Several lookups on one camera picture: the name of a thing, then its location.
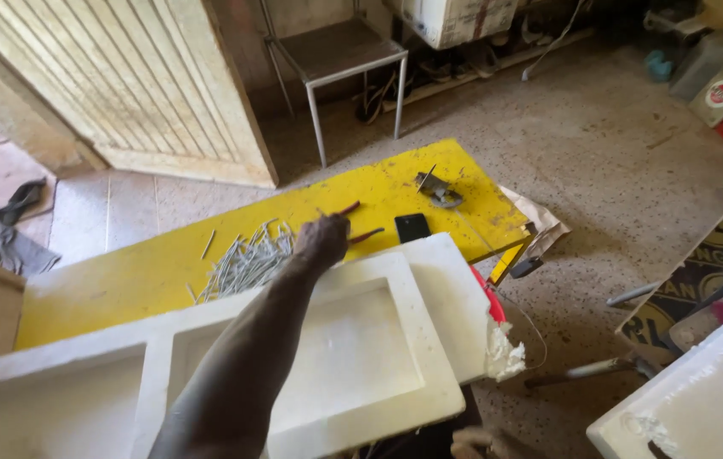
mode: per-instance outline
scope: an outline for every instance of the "chair leg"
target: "chair leg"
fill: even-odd
[[[324,169],[327,167],[327,158],[325,157],[325,142],[322,140],[322,128],[319,126],[319,113],[316,111],[316,96],[313,94],[312,86],[306,84],[305,88],[308,90],[308,104],[311,107],[311,116],[313,117],[313,131],[316,132],[319,157],[322,159],[322,169]]]
[[[274,65],[274,71],[277,73],[279,87],[282,89],[282,95],[285,96],[285,102],[288,104],[288,113],[291,114],[291,118],[295,118],[294,106],[291,104],[291,99],[288,97],[288,90],[285,89],[285,81],[282,80],[282,73],[279,71],[279,64],[277,63],[277,58],[274,55],[274,47],[272,47],[271,44],[271,40],[265,40],[265,47],[268,48],[268,54],[271,56],[271,64]]]
[[[407,79],[407,57],[401,59],[401,70],[398,72],[398,105],[396,105],[396,131],[393,139],[398,140],[401,133],[401,107],[404,105],[404,81]]]

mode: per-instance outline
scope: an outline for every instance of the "yellow tabletop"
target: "yellow tabletop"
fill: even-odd
[[[438,164],[433,174],[463,195],[458,211],[466,220],[416,193],[417,172],[427,172],[433,164]],[[275,217],[296,231],[319,215],[317,207],[335,212],[357,199],[361,206],[350,215],[352,235],[378,227],[384,227],[384,233],[352,246],[346,260],[397,245],[393,217],[412,213],[426,215],[433,233],[449,232],[470,263],[492,255],[489,246],[502,252],[529,240],[522,212],[455,140],[446,139],[33,276],[25,288],[16,349],[192,306],[186,283],[201,292],[212,262],[225,254],[237,235],[250,237]],[[214,240],[201,260],[212,230]]]

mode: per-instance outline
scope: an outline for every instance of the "yellow and black sign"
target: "yellow and black sign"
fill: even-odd
[[[621,326],[619,332],[635,343],[667,349],[659,336],[721,286],[723,218],[671,277]]]

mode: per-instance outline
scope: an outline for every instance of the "pliers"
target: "pliers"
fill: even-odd
[[[350,204],[349,206],[347,206],[347,208],[346,208],[345,210],[340,211],[340,212],[339,212],[339,215],[347,216],[347,215],[350,214],[351,212],[355,211],[361,204],[362,204],[362,203],[361,203],[360,201],[356,201],[355,203]],[[347,243],[348,243],[348,244],[358,244],[358,243],[360,243],[361,241],[367,239],[368,237],[370,237],[370,236],[372,236],[372,235],[375,235],[376,233],[381,233],[382,231],[384,231],[384,228],[376,228],[376,229],[373,229],[372,231],[368,231],[368,232],[365,233],[364,235],[358,235],[358,236],[356,236],[355,238],[350,238],[350,239],[348,239],[348,240],[347,240]]]

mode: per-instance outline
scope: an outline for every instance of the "smartphone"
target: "smartphone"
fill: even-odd
[[[427,224],[427,217],[423,213],[400,215],[395,218],[395,221],[398,241],[401,244],[426,238],[432,234],[429,230],[429,224]]]

